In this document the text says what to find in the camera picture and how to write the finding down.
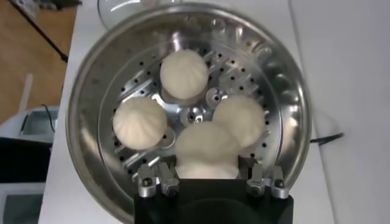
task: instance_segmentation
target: steamed bun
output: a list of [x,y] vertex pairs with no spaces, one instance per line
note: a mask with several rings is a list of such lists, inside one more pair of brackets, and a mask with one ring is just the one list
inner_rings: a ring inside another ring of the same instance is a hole
[[266,131],[264,111],[246,96],[230,96],[215,109],[213,122],[225,127],[241,147],[254,144]]
[[212,122],[190,125],[182,131],[175,145],[179,166],[197,163],[235,165],[239,151],[236,139]]
[[167,128],[164,109],[148,97],[129,98],[116,110],[113,129],[126,147],[142,150],[155,146]]
[[163,60],[160,78],[171,96],[185,100],[199,95],[206,88],[208,69],[198,53],[179,50]]
[[176,173],[183,179],[235,179],[237,165],[209,165],[204,163],[176,167]]

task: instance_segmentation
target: steamer basket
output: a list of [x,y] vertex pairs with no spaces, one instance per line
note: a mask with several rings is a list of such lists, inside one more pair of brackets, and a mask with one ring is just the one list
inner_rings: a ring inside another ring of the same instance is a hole
[[[197,51],[209,67],[208,87],[196,103],[177,104],[161,88],[161,61],[179,49]],[[281,43],[249,18],[209,4],[166,5],[126,19],[94,45],[74,82],[66,134],[80,179],[107,211],[132,223],[139,166],[173,155],[183,128],[209,121],[234,94],[257,100],[269,130],[242,156],[266,170],[281,166],[292,186],[307,154],[311,112],[300,70]],[[170,126],[155,149],[141,152],[125,148],[112,130],[116,108],[137,96],[155,99]]]

